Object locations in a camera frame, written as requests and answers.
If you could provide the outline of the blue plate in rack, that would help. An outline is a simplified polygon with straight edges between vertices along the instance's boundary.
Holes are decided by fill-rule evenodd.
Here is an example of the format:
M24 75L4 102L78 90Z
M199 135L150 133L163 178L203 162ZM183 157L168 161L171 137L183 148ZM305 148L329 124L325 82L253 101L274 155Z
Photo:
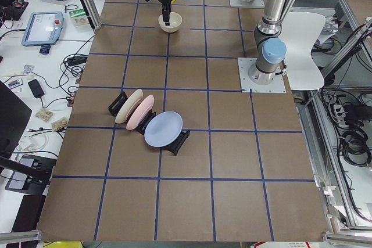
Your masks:
M146 126L145 142L156 148L172 143L180 135L183 119L176 112L163 112L155 116Z

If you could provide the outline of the cream ceramic bowl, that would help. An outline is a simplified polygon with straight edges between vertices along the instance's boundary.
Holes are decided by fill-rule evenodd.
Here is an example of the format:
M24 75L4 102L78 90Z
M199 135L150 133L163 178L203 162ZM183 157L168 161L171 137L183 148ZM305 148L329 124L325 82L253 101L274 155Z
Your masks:
M169 25L167 26L166 23L163 21L163 16L160 15L158 17L158 22L160 28L166 33L175 33L178 31L183 23L183 18L179 13L171 12L169 18Z

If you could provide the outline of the pink plate in rack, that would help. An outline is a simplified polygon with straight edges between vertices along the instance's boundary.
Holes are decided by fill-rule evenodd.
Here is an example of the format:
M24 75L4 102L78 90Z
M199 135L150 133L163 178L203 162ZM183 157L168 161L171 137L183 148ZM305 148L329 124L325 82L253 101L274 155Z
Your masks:
M146 114L152 109L154 102L155 99L153 95L148 95L134 110L127 122L126 129L134 130L137 128L140 122L145 118Z

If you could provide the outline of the green white box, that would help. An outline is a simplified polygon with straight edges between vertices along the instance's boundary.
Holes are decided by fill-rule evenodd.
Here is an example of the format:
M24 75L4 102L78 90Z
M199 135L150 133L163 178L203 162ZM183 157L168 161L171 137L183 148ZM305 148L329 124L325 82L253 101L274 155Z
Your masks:
M69 12L69 18L75 27L89 24L88 17L84 9L71 10Z

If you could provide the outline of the near blue teach pendant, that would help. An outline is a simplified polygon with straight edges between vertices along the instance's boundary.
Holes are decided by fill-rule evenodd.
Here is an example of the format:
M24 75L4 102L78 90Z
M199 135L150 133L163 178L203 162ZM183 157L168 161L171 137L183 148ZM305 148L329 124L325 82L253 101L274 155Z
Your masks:
M54 45L63 29L61 12L34 12L23 35L23 46Z

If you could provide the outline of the black monitor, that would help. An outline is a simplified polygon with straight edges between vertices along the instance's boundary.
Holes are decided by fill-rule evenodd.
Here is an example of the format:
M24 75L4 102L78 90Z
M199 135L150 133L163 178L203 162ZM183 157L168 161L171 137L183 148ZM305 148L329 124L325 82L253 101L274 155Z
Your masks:
M0 101L1 156L10 158L26 129L32 110L2 82Z

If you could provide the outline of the white chair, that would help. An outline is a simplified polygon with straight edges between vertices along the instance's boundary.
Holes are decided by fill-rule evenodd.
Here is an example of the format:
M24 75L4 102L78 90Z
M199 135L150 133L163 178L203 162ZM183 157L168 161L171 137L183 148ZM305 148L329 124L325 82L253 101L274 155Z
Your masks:
M279 39L287 47L284 63L292 90L310 91L324 86L324 78L312 59L311 50L325 20L317 13L289 12L282 21Z

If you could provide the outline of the black phone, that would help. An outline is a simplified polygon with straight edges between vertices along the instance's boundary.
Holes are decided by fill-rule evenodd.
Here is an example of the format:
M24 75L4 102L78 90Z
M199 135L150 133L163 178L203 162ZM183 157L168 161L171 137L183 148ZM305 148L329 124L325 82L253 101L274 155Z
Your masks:
M28 86L31 90L31 93L33 94L33 96L35 98L37 98L37 99L42 98L45 95L45 92L42 89L41 84L38 80L33 79L33 80L29 81Z

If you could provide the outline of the cream plate in rack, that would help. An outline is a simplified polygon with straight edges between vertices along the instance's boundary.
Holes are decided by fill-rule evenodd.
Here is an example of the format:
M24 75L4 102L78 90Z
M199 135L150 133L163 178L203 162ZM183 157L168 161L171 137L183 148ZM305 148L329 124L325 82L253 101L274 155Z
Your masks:
M129 119L131 113L141 103L142 98L143 98L142 89L137 89L136 91L134 91L124 102L124 105L120 108L119 112L117 113L115 123L121 124L126 122Z

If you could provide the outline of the black dish rack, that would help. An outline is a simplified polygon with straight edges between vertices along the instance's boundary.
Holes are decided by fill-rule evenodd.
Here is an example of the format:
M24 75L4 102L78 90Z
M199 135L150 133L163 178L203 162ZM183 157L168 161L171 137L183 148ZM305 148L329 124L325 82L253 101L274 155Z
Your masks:
M129 96L127 96L125 92L122 92L109 105L108 111L110 112L110 114L113 117L116 118L117 113L119 112L120 108L124 105L124 102L128 99L128 97ZM144 136L146 126L157 115L159 115L159 114L157 114L155 111L153 111L153 107L152 107L152 109L146 114L145 118L140 122L140 124L138 125L138 127L135 128L134 130L137 131L137 132L139 132L140 134L142 134ZM176 140L174 140L172 143L170 143L170 144L168 144L168 145L166 145L164 147L160 147L160 148L162 148L164 150L167 150L167 151L171 152L172 154L174 154L176 156L176 155L178 155L178 152L179 152L180 148L182 147L182 145L184 144L184 142L188 139L189 134L190 134L190 131L189 130L183 131L183 129L182 129L180 135L176 138Z

